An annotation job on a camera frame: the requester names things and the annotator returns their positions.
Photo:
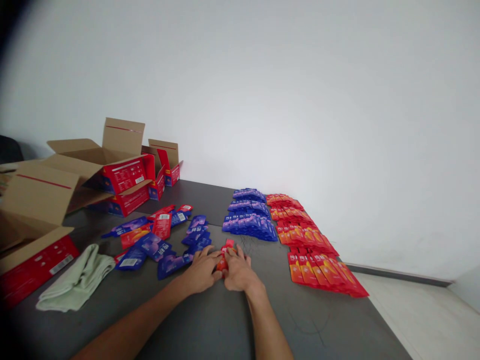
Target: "human hand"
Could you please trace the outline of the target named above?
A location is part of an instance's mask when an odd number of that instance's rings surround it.
[[[237,245],[238,253],[229,247],[225,253],[228,270],[223,270],[225,287],[228,290],[248,292],[251,289],[264,288],[264,284],[252,270],[252,258],[244,256],[244,251]]]
[[[212,273],[221,259],[222,252],[214,251],[209,254],[210,249],[213,249],[212,245],[205,247],[201,252],[197,251],[191,266],[177,278],[189,295],[207,290],[222,278],[221,271]]]

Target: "gray table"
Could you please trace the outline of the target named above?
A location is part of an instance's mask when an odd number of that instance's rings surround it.
[[[182,189],[185,183],[183,180],[180,182]],[[230,198],[217,199],[212,201],[213,206],[204,210],[197,204],[208,206],[216,191],[227,191],[209,185],[186,184],[187,187],[191,185],[200,191],[196,195],[196,203],[175,193],[175,187],[167,188],[167,202],[177,205],[187,203],[196,207],[197,214],[212,215],[221,212],[215,207],[215,202],[221,206],[230,203]],[[71,236],[80,251],[91,243],[97,243],[102,253],[115,256],[122,252],[120,239],[101,239],[100,235],[142,215],[134,212],[123,219],[83,209],[68,216],[64,224],[75,226]],[[180,241],[187,227],[188,223],[184,223],[172,229],[169,241],[179,253],[186,249]],[[252,267],[267,287],[273,309],[296,359],[411,359],[368,298],[353,299],[292,283],[287,261],[288,248],[278,242],[232,235],[222,232],[221,227],[215,225],[210,225],[209,231],[216,248],[219,249],[227,238],[231,238],[251,256]],[[157,264],[147,259],[138,271],[112,271],[77,312],[35,310],[40,293],[52,284],[55,277],[10,314],[25,345],[37,358],[66,359],[151,298],[174,276],[158,281]],[[225,357],[253,358],[254,340],[244,294],[227,291],[222,281],[181,303],[153,333],[138,356],[139,359]]]

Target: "finger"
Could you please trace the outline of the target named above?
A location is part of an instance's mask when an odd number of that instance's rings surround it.
[[[214,248],[214,246],[213,246],[213,245],[208,245],[208,246],[206,246],[206,247],[205,247],[205,248],[203,248],[203,250],[201,251],[201,254],[200,254],[200,256],[201,256],[201,257],[204,257],[204,256],[208,255],[208,254],[209,254],[209,251],[210,251],[210,249],[213,249],[213,248]]]
[[[244,259],[244,256],[245,256],[245,255],[244,255],[244,251],[243,251],[242,247],[237,244],[237,245],[236,245],[236,250],[238,251],[238,257],[239,257],[240,259]]]
[[[222,272],[221,271],[215,271],[213,274],[213,282],[216,283],[218,280],[222,278]]]
[[[226,251],[228,252],[228,254],[232,257],[236,257],[237,256],[237,253],[235,252],[235,250],[231,247],[227,247]]]
[[[208,256],[211,257],[211,258],[217,258],[220,255],[222,255],[222,252],[220,250],[217,250],[217,251],[212,252],[211,254],[208,254]]]
[[[193,254],[193,261],[197,260],[200,257],[200,251],[195,251],[195,254]]]

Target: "box flap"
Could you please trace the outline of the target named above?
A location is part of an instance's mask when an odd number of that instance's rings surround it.
[[[113,197],[114,195],[111,193],[98,191],[89,187],[82,186],[73,193],[70,203],[68,204],[66,213],[73,213],[74,211],[84,208],[87,205],[95,204]]]
[[[140,155],[145,124],[142,122],[105,119],[102,147],[132,155]]]
[[[30,259],[47,246],[53,244],[57,240],[60,240],[65,235],[70,234],[73,230],[73,227],[60,226],[53,231],[50,231],[46,235],[38,238],[37,240],[31,241],[19,249],[14,249],[14,251],[0,259],[0,275],[10,271],[11,269]]]
[[[132,186],[131,188],[125,190],[124,192],[120,193],[118,196],[123,196],[123,195],[130,195],[136,192],[138,189],[143,188],[144,186],[147,186],[150,184],[153,180],[146,179],[143,180],[142,182],[139,182],[137,185]]]
[[[21,164],[8,184],[1,208],[61,225],[78,181],[79,176],[71,172],[38,163]]]
[[[57,154],[66,154],[100,147],[95,141],[90,139],[50,140],[46,143]]]
[[[53,154],[40,162],[40,164],[48,166],[49,168],[79,175],[78,184],[76,185],[77,189],[103,167],[102,165],[93,162],[83,161],[60,154]]]
[[[179,145],[177,143],[148,139],[148,145],[155,149],[166,151],[168,155],[168,163],[171,169],[177,166],[179,163]]]

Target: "barcode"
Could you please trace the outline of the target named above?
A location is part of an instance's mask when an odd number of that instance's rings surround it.
[[[71,262],[74,259],[72,255],[68,255],[63,261],[61,261],[59,264],[55,265],[50,269],[50,274],[55,275],[58,273],[60,270],[62,270],[65,265],[67,265],[69,262]]]
[[[125,259],[121,262],[120,268],[122,266],[133,266],[137,263],[137,259]]]

